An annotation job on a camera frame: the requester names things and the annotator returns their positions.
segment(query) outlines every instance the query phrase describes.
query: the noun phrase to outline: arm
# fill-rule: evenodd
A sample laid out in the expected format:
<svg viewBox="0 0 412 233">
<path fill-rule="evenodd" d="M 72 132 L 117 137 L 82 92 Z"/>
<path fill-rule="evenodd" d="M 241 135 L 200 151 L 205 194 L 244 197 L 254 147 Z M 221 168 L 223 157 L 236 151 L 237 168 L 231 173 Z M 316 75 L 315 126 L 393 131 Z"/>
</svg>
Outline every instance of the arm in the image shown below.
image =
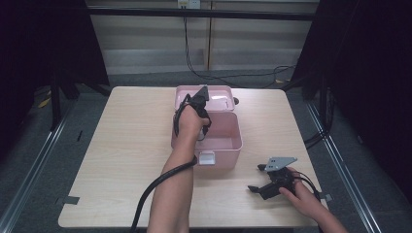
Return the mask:
<svg viewBox="0 0 412 233">
<path fill-rule="evenodd" d="M 162 174 L 191 162 L 198 134 L 208 119 L 200 118 L 186 106 L 179 120 L 176 146 L 164 164 Z M 161 183 L 154 191 L 148 232 L 189 232 L 189 210 L 193 192 L 193 168 L 188 168 Z"/>
<path fill-rule="evenodd" d="M 291 201 L 299 212 L 318 222 L 325 233 L 348 232 L 342 223 L 316 199 L 301 180 L 294 180 L 294 189 L 296 196 L 283 187 L 279 188 L 279 191 Z"/>
</svg>

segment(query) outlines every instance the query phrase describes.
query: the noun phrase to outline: wooden table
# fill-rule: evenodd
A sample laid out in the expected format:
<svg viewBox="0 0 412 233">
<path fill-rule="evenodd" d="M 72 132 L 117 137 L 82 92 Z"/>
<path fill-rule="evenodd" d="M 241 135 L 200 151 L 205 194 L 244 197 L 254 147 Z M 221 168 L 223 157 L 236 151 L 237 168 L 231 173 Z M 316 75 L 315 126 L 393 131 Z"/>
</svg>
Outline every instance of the wooden table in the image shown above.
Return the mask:
<svg viewBox="0 0 412 233">
<path fill-rule="evenodd" d="M 176 88 L 116 87 L 97 125 L 58 223 L 62 227 L 129 227 L 146 187 L 159 176 L 171 152 Z M 190 227 L 300 227 L 316 225 L 282 195 L 263 200 L 247 188 L 268 176 L 258 164 L 292 156 L 296 170 L 320 189 L 285 92 L 232 89 L 243 137 L 236 167 L 194 170 Z M 138 226 L 147 226 L 152 195 Z"/>
</svg>

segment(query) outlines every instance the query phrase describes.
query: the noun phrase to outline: wire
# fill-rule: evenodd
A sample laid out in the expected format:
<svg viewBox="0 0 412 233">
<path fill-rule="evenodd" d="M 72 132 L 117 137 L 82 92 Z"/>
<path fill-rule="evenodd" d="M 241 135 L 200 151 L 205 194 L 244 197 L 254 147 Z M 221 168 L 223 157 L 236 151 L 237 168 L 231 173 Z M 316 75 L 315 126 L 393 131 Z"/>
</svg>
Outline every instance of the wire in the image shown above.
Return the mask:
<svg viewBox="0 0 412 233">
<path fill-rule="evenodd" d="M 278 66 L 278 67 L 273 69 L 273 72 L 265 73 L 265 74 L 248 74 L 248 75 L 241 74 L 241 75 L 230 75 L 230 76 L 220 76 L 220 77 L 210 76 L 210 75 L 201 75 L 201 74 L 197 73 L 193 69 L 193 66 L 191 65 L 190 55 L 189 55 L 188 20 L 187 20 L 186 17 L 184 17 L 184 24 L 185 24 L 185 51 L 186 51 L 187 65 L 188 65 L 189 69 L 191 70 L 191 72 L 194 73 L 200 79 L 208 80 L 208 81 L 219 80 L 223 83 L 226 83 L 226 84 L 229 84 L 229 85 L 232 85 L 232 86 L 241 87 L 241 88 L 248 88 L 247 86 L 242 86 L 240 84 L 232 83 L 232 82 L 226 81 L 225 79 L 237 78 L 237 77 L 262 77 L 262 76 L 271 76 L 271 75 L 273 75 L 274 79 L 273 79 L 272 82 L 270 82 L 269 84 L 266 84 L 264 86 L 257 87 L 257 88 L 268 88 L 269 86 L 273 85 L 276 82 L 276 74 L 285 72 L 285 71 L 295 67 L 295 65 L 292 65 L 292 66 Z"/>
<path fill-rule="evenodd" d="M 135 233 L 137 230 L 137 222 L 139 221 L 140 214 L 142 213 L 143 210 L 143 205 L 145 204 L 146 199 L 148 198 L 149 194 L 157 187 L 159 184 L 164 182 L 165 180 L 171 178 L 172 176 L 186 170 L 187 168 L 190 168 L 194 165 L 197 164 L 197 158 L 196 156 L 193 157 L 193 160 L 189 163 L 182 164 L 180 166 L 177 166 L 173 169 L 171 169 L 168 172 L 163 173 L 160 175 L 156 180 L 154 180 L 143 192 L 142 196 L 140 197 L 139 204 L 137 205 L 136 209 L 136 214 L 134 215 L 133 223 L 130 228 L 130 233 Z"/>
</svg>

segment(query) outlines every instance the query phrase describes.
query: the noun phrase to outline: metal rail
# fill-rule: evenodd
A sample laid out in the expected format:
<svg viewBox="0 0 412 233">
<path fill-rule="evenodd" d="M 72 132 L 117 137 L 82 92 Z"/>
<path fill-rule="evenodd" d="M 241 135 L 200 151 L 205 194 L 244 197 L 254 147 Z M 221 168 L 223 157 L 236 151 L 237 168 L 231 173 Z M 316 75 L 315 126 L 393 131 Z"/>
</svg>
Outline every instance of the metal rail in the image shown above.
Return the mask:
<svg viewBox="0 0 412 233">
<path fill-rule="evenodd" d="M 311 114 L 312 119 L 315 121 L 316 127 L 319 132 L 324 132 L 324 127 L 319 119 L 319 113 L 314 104 L 308 104 L 308 109 Z M 371 211 L 369 205 L 366 203 L 361 191 L 358 188 L 354 178 L 352 177 L 345 161 L 343 160 L 336 144 L 334 144 L 330 135 L 324 138 L 324 143 L 329 152 L 330 158 L 332 159 L 342 182 L 354 202 L 355 208 L 357 209 L 361 220 L 367 230 L 370 233 L 381 233 L 378 222 L 375 219 L 373 212 Z"/>
<path fill-rule="evenodd" d="M 62 14 L 131 17 L 215 17 L 312 21 L 315 19 L 344 19 L 341 16 L 317 16 L 310 13 L 249 12 L 198 9 L 119 8 L 119 7 L 30 7 L 27 11 L 52 11 Z"/>
<path fill-rule="evenodd" d="M 42 149 L 38 153 L 36 160 L 34 161 L 32 167 L 30 168 L 30 171 L 28 172 L 23 183 L 18 189 L 15 197 L 9 204 L 5 213 L 2 215 L 0 219 L 1 233 L 12 232 L 13 228 L 15 227 L 17 219 L 21 211 L 23 210 L 25 203 L 28 200 L 31 191 L 34 188 L 34 185 L 39 179 L 40 174 L 52 153 L 52 149 L 54 148 L 57 139 L 60 137 L 64 125 L 66 124 L 66 119 L 71 113 L 74 106 L 75 101 L 71 101 L 68 110 L 66 111 L 66 114 L 63 116 L 61 122 L 55 127 L 55 129 L 52 132 L 50 132 L 48 139 L 43 144 Z"/>
</svg>

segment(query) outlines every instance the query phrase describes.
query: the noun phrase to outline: pink storage box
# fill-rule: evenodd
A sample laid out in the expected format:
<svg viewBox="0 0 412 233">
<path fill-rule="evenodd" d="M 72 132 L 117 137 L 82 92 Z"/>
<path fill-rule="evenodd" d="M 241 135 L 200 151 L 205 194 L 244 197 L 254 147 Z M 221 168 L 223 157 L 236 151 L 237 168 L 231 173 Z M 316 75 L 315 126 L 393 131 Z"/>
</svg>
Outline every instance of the pink storage box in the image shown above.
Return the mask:
<svg viewBox="0 0 412 233">
<path fill-rule="evenodd" d="M 193 96 L 203 85 L 180 85 L 176 88 L 175 109 L 179 109 L 185 96 Z M 229 86 L 208 85 L 209 101 L 206 110 L 212 120 L 206 137 L 197 141 L 194 154 L 198 168 L 234 168 L 243 142 L 237 115 L 233 113 L 234 100 Z M 172 129 L 172 148 L 176 135 Z"/>
</svg>

